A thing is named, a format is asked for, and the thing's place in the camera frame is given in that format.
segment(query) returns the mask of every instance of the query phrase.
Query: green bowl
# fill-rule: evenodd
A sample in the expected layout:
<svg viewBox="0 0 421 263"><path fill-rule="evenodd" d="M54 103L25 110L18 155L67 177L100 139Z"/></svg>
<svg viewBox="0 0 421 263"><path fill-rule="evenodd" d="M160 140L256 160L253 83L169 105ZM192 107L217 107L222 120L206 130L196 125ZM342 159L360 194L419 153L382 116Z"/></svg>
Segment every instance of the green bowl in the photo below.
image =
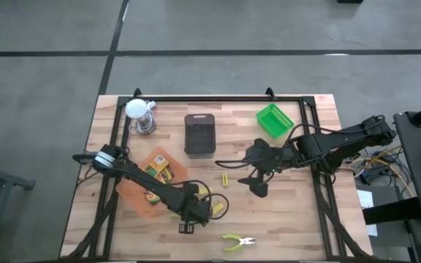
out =
<svg viewBox="0 0 421 263"><path fill-rule="evenodd" d="M290 120L275 104L271 104L256 114L257 122L274 139L279 138L293 127Z"/></svg>

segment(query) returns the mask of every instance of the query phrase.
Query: wooden table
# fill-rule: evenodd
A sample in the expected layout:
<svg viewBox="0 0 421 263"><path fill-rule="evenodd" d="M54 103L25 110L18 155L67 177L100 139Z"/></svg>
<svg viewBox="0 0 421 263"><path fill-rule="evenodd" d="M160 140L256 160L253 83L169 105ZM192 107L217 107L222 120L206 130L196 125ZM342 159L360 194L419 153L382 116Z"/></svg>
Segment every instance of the wooden table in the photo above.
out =
<svg viewBox="0 0 421 263"><path fill-rule="evenodd" d="M333 95L314 95L321 126L340 129ZM100 96L86 150L99 150L110 140L117 96ZM197 226L193 235L178 234L179 219L169 213L155 218L141 218L121 198L118 202L110 259L131 260L282 260L325 259L319 217L309 168L289 169L276 174L269 183L266 198L254 196L237 179L247 177L251 168L225 170L213 162L241 159L254 139L261 137L271 145L281 146L285 137L273 140L258 125L255 114L268 102L159 102L154 109L157 129L152 135L129 135L130 158L143 160L156 146L163 147L188 170L188 179L206 182L213 192L230 200L230 210L221 220L206 227ZM295 123L300 123L300 108L293 102L276 102ZM184 116L211 113L216 117L216 152L213 159L189 159L184 153ZM298 129L295 135L301 135ZM81 169L83 176L86 167ZM221 174L229 176L229 186L222 187ZM338 172L334 184L341 221L360 247L372 253L363 220L360 201L350 172ZM94 222L102 176L79 186L75 192L61 255L67 255L83 239ZM99 251L103 247L101 232ZM221 234L254 237L255 245L225 253L234 245ZM334 251L333 228L330 236Z"/></svg>

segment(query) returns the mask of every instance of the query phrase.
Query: concrete floor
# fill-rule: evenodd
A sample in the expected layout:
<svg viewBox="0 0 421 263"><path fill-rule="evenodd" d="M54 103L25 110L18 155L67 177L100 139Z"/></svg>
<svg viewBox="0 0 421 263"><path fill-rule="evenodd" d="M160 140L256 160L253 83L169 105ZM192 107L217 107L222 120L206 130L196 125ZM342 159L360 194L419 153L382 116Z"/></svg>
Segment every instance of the concrete floor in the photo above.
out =
<svg viewBox="0 0 421 263"><path fill-rule="evenodd" d="M109 50L121 0L0 1L0 51ZM119 50L421 49L421 1L131 0ZM0 58L0 261L58 256L106 57ZM107 94L334 94L343 126L421 108L421 55L115 58Z"/></svg>

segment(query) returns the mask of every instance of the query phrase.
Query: green-handled pliers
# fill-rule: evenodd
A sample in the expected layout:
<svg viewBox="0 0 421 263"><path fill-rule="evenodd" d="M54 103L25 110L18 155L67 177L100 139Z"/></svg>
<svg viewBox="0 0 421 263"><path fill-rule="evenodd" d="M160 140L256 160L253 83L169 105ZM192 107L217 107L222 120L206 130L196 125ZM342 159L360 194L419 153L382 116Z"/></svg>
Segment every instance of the green-handled pliers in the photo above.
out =
<svg viewBox="0 0 421 263"><path fill-rule="evenodd" d="M224 239L234 239L234 240L238 240L240 241L240 243L238 243L237 245L234 245L231 248L224 248L224 252L230 252L230 251L236 251L238 250L242 245L251 245L254 244L254 238L253 237L246 237L246 238L241 238L239 235L222 235L222 237Z"/></svg>

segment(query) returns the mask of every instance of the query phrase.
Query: orange tray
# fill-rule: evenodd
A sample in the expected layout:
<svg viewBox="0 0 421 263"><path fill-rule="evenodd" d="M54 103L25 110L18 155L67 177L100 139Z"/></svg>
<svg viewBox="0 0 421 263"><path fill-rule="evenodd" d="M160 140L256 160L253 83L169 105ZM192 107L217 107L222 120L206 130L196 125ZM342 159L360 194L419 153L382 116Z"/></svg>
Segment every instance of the orange tray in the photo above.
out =
<svg viewBox="0 0 421 263"><path fill-rule="evenodd" d="M170 169L173 171L173 183L182 182L188 177L188 170L178 163L170 154L168 154L162 147L155 148L144 160L137 165L140 169L144 170L147 165L153 161L157 155L162 155L169 162ZM145 198L145 189L131 180L122 178L121 182L116 186L116 191L120 197L130 204L142 217L156 217L163 214L167 209L163 203L159 202L152 205Z"/></svg>

